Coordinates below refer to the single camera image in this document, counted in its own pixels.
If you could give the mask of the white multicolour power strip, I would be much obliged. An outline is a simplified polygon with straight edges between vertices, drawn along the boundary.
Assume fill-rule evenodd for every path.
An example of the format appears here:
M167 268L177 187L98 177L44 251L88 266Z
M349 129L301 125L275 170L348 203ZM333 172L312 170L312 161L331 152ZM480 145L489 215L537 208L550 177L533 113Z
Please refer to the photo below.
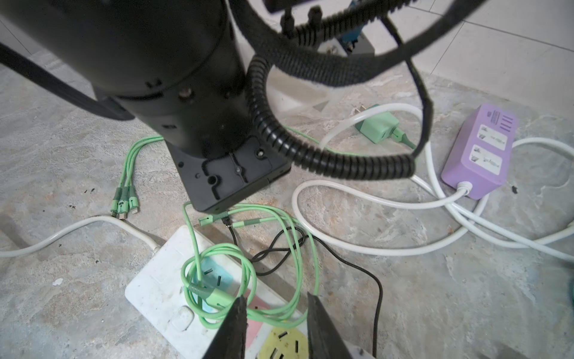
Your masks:
M125 297L184 358L201 358L216 335L207 329L188 303L199 300L203 311L216 314L239 294L242 267L232 257L215 255L203 260L200 280L191 279L189 293L182 267L195 252L204 252L213 242L187 226L180 227L148 264L127 285ZM279 328L248 320L247 358L308 358L306 323Z

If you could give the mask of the green charger plug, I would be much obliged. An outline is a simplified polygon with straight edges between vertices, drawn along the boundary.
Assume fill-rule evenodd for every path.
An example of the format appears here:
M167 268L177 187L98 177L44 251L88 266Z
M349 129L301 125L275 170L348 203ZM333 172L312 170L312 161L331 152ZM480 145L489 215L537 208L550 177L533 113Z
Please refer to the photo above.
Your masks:
M390 112L382 112L366 118L356 123L355 128L374 144L379 144L386 139L392 139L412 150L416 149L416 145L399 127L399 119Z

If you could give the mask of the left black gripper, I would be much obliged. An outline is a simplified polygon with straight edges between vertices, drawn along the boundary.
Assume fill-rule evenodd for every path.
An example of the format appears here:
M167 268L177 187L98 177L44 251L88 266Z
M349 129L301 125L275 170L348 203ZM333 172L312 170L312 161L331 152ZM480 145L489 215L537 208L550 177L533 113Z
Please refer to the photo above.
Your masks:
M202 213L222 213L291 170L291 162L255 132L219 159L192 157L171 144L167 148L193 208Z

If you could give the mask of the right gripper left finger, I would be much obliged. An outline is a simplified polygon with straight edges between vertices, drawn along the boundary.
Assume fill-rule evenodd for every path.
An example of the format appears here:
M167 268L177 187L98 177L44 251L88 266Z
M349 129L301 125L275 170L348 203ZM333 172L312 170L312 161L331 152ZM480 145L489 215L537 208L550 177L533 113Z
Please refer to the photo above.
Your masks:
M214 336L203 359L243 359L248 329L247 301L237 298Z

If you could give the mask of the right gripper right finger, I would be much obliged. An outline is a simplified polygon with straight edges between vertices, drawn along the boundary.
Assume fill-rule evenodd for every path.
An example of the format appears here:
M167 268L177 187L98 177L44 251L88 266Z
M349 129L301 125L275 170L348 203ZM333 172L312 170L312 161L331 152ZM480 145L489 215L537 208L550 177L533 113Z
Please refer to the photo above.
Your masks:
M351 359L351 353L336 330L318 296L307 293L309 358Z

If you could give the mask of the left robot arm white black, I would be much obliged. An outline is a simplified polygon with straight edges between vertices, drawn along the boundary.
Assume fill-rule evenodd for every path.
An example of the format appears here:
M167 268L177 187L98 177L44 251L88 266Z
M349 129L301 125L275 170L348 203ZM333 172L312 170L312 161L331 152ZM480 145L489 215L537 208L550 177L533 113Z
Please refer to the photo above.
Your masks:
M293 165L343 180L413 176L433 123L433 103L417 72L422 134L408 154L351 156L304 143L276 119L267 96L273 67L332 88L367 82L410 63L481 3L453 2L427 30L382 55L318 52L320 44L370 22L388 22L403 6L360 1L327 17L316 6L295 25L293 1L267 1L269 12L282 13L275 31L248 1L3 1L2 16L84 76L94 95L8 46L1 47L1 63L94 115L145 122L166 141L194 209L217 214Z

